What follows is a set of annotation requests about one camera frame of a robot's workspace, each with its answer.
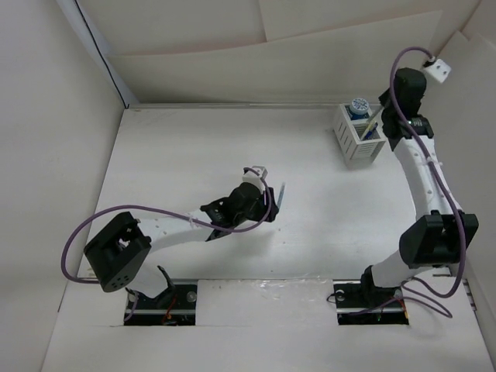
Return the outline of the yellow pen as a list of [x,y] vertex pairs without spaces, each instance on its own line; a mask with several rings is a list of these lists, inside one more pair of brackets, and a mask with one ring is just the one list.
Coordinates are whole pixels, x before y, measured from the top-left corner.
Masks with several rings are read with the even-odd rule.
[[368,140],[373,135],[374,130],[377,128],[377,124],[378,122],[375,122],[367,127],[367,131],[363,134],[363,140]]

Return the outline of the clear light-blue pen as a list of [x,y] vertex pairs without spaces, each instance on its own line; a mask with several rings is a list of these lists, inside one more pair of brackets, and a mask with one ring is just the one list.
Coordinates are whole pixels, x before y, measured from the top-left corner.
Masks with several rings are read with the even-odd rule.
[[276,205],[277,205],[278,208],[281,208],[281,206],[282,206],[282,202],[284,200],[285,189],[286,189],[286,183],[283,182],[281,184],[281,187],[280,187],[280,190],[279,190],[279,193],[278,193],[278,196],[277,196],[277,203],[276,203]]

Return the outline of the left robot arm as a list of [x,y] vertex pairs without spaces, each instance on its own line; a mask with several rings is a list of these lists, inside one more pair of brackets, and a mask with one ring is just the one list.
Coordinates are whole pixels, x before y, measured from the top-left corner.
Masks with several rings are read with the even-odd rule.
[[173,285],[162,265],[146,262],[150,254],[221,239],[244,222],[273,222],[278,212],[273,188],[243,182],[229,196],[201,206],[185,219],[139,220],[121,212],[86,244],[84,255],[105,293],[125,288],[161,308],[171,302]]

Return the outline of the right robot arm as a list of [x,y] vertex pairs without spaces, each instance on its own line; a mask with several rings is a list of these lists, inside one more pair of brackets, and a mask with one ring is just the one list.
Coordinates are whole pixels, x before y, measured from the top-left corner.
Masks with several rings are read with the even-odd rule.
[[421,71],[404,67],[391,72],[390,87],[380,96],[382,130],[405,172],[415,223],[400,236],[396,252],[363,272],[358,295],[373,307],[405,281],[417,281],[421,272],[455,265],[453,287],[443,295],[451,297],[461,284],[467,248],[479,227],[476,215],[465,213],[446,185],[432,127],[419,114],[426,87]]

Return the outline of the white two-compartment organizer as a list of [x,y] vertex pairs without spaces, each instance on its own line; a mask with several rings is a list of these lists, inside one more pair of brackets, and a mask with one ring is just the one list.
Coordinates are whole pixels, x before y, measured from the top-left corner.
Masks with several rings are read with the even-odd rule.
[[351,120],[346,109],[351,101],[338,105],[332,130],[335,133],[345,165],[349,169],[361,169],[369,167],[376,160],[386,143],[386,138],[381,131],[381,121],[377,116],[378,126],[372,137],[362,140],[363,133],[367,131],[367,120],[374,110],[369,108],[369,117],[366,119]]

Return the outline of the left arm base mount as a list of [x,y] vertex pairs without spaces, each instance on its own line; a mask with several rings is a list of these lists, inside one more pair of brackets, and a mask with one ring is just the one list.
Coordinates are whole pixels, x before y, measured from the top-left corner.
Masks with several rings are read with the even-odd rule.
[[127,289],[124,326],[194,326],[198,299],[198,280],[173,281],[158,265],[162,292],[154,298]]

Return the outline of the blue patterned tape roll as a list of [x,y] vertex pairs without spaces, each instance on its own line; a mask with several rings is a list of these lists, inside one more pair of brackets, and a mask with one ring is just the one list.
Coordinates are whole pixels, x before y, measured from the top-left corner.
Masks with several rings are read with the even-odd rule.
[[369,102],[365,98],[354,98],[346,107],[351,120],[368,118],[369,108]]

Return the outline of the purple ink refill pen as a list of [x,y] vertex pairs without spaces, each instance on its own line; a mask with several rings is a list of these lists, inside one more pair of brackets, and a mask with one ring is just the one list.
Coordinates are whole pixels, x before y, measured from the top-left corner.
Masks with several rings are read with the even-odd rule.
[[372,114],[370,115],[370,117],[368,118],[367,120],[367,125],[368,126],[372,126],[375,122],[376,122],[376,118],[377,116],[382,112],[383,110],[383,106],[380,105],[379,107],[377,107],[373,112]]

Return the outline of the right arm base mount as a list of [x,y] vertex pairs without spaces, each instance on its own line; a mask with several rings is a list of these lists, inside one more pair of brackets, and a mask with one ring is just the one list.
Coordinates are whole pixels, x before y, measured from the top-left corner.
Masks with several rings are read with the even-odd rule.
[[378,326],[409,324],[408,313],[399,287],[376,288],[365,274],[361,279],[332,281],[326,299],[336,306],[340,326]]

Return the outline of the blue gel pen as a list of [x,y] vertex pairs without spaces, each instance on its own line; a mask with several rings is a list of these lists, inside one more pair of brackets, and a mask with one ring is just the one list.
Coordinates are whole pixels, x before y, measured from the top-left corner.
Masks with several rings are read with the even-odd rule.
[[378,126],[378,123],[376,122],[365,133],[363,133],[362,140],[368,140],[369,138],[371,138],[374,131],[376,130],[377,126]]

